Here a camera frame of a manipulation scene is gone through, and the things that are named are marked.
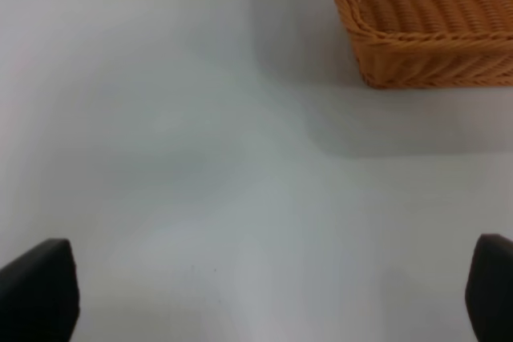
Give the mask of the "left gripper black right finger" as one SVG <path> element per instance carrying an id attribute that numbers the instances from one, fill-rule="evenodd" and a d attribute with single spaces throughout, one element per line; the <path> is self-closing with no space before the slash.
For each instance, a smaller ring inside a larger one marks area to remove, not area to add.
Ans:
<path id="1" fill-rule="evenodd" d="M 478 341 L 512 341 L 512 241 L 499 234 L 479 237 L 465 291 Z"/>

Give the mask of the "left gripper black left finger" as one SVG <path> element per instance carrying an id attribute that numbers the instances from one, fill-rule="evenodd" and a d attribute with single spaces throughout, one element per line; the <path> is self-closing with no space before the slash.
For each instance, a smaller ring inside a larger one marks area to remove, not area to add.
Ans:
<path id="1" fill-rule="evenodd" d="M 71 340 L 79 300 L 71 242 L 41 242 L 1 269 L 1 340 Z"/>

